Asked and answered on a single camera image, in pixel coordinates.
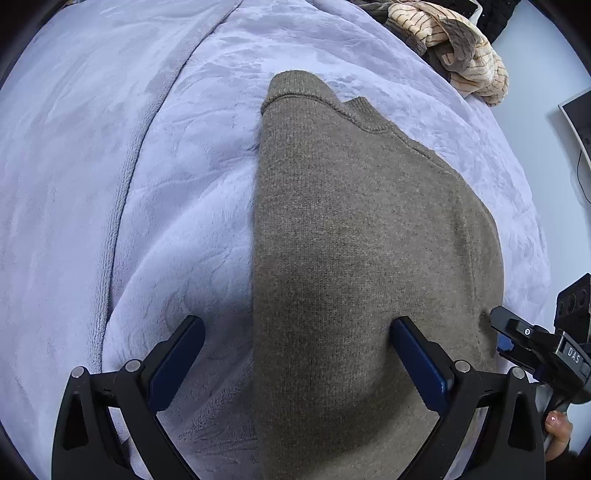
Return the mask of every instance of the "camera lens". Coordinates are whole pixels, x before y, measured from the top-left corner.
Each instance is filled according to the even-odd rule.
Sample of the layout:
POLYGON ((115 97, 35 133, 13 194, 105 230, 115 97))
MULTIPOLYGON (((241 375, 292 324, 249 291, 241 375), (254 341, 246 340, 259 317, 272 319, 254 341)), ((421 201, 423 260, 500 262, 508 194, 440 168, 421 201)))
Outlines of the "camera lens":
POLYGON ((587 301, 587 291, 581 290, 577 298, 579 299, 579 307, 584 307, 587 301))
POLYGON ((571 313, 573 313, 573 310, 574 310, 574 304, 576 303, 576 301, 577 301, 577 299, 574 297, 574 293, 572 293, 572 294, 569 296, 569 303, 568 303, 568 305, 566 306, 566 314, 567 314, 567 315, 568 315, 568 314, 571 314, 571 313))

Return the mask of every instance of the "blue gripper pad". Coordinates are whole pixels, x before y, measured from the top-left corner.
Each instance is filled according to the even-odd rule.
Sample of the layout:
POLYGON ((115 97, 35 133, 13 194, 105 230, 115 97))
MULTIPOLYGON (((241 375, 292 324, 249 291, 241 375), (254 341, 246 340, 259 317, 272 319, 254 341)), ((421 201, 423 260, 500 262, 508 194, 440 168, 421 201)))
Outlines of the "blue gripper pad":
POLYGON ((149 381, 147 404, 150 411, 166 410, 189 373, 189 369, 205 343, 202 319, 187 317, 169 340, 161 342, 164 355, 149 381))
POLYGON ((429 357, 427 352, 429 342, 412 321, 407 317, 406 319, 406 321, 405 318, 392 321, 390 343, 402 360, 425 406, 443 416, 449 410, 451 385, 429 357))

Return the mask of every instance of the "metal screw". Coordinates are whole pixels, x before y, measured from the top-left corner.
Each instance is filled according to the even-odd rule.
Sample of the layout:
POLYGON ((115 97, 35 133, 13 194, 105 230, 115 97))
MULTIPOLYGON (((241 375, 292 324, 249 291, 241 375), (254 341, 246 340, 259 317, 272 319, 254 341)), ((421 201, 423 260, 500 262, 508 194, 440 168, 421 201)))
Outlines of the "metal screw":
POLYGON ((72 375, 72 377, 74 377, 74 378, 80 378, 83 374, 84 374, 84 367, 74 367, 72 369, 72 373, 70 375, 72 375))
POLYGON ((466 362, 465 360, 458 360, 456 362, 456 370, 457 371, 465 374, 465 373, 468 373, 470 371, 470 369, 471 369, 470 364, 468 362, 466 362))
POLYGON ((511 369, 511 373, 513 373, 513 376, 515 378, 522 379, 522 378, 525 377, 525 371, 522 368, 519 368, 519 367, 513 367, 511 369))
POLYGON ((139 368, 142 366, 142 362, 140 362, 139 360, 130 360, 129 362, 127 362, 125 364, 125 369, 130 372, 137 372, 139 370, 139 368))

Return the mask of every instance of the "fingernail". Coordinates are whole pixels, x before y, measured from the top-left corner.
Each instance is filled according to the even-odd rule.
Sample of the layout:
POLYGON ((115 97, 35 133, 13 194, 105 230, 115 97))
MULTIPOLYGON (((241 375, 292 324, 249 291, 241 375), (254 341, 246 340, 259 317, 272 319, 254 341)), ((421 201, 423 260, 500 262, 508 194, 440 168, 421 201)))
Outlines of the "fingernail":
POLYGON ((558 414, 555 411, 548 413, 546 423, 552 426, 558 425, 558 414))

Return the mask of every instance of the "blanket seam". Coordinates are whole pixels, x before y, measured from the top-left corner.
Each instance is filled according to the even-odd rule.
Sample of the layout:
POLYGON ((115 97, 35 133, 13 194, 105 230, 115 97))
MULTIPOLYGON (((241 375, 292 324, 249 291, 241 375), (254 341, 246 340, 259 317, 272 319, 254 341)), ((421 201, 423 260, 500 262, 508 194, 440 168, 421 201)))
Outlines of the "blanket seam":
POLYGON ((107 241, 108 251, 106 253, 107 258, 106 258, 106 262, 103 264, 103 269, 102 269, 102 273, 101 273, 102 279, 105 280, 105 278, 108 277, 108 280, 101 282, 102 284, 106 284, 106 287, 103 288, 102 291, 100 292, 101 298, 99 300, 100 307, 99 307, 98 325, 95 325, 95 332, 93 334, 93 339, 91 340, 93 343, 93 350, 94 351, 91 352, 89 355, 89 357, 90 357, 90 365, 89 366, 93 372, 102 372, 103 348, 105 346, 106 327, 107 327, 107 324, 109 323, 109 319, 110 319, 110 316, 112 313, 109 311, 109 304, 111 302, 111 287, 112 287, 112 282, 113 282, 113 270, 115 268, 115 251, 117 249, 117 240, 119 238, 119 228, 121 227, 121 218, 123 217, 123 212, 125 210, 125 203, 127 201, 127 197, 129 194, 131 180, 132 180, 134 173, 135 173, 135 168, 136 168, 137 162, 139 160, 139 154, 142 150, 142 146, 144 144, 145 137, 148 134, 148 132, 150 131, 150 128, 152 127, 152 123, 154 122, 154 118, 156 118, 156 116, 158 115, 160 109, 164 105, 164 102, 168 98, 170 91, 172 90, 174 84, 178 80, 178 77, 180 76, 181 72, 183 71, 185 65, 187 64, 187 62, 189 61, 189 59, 191 58, 193 53, 197 50, 197 48, 199 48, 199 45, 201 45, 201 43, 204 42, 204 40, 206 38, 208 38, 209 35, 211 35, 214 32, 214 30, 224 22, 224 20, 226 20, 230 15, 232 15, 232 13, 234 13, 236 11, 236 9, 241 5, 242 1, 243 0, 236 1, 234 3, 234 5, 229 9, 229 11, 225 15, 223 15, 211 27, 209 32, 207 32, 205 35, 203 35, 203 37, 197 42, 197 44, 190 50, 189 54, 184 59, 184 61, 182 61, 180 67, 178 68, 178 71, 174 74, 173 80, 170 82, 170 85, 168 86, 167 90, 163 94, 160 104, 156 107, 156 109, 152 115, 152 118, 150 119, 148 126, 146 127, 143 135, 141 135, 141 138, 139 139, 139 142, 138 142, 137 150, 136 150, 136 152, 134 152, 131 162, 129 162, 130 165, 126 168, 126 169, 129 169, 129 172, 124 174, 124 179, 121 182, 121 184, 119 185, 119 189, 118 189, 119 191, 117 192, 116 202, 115 202, 115 204, 116 204, 115 218, 112 219, 110 222, 109 230, 111 230, 111 231, 109 232, 109 235, 107 237, 107 239, 108 239, 108 241, 107 241))

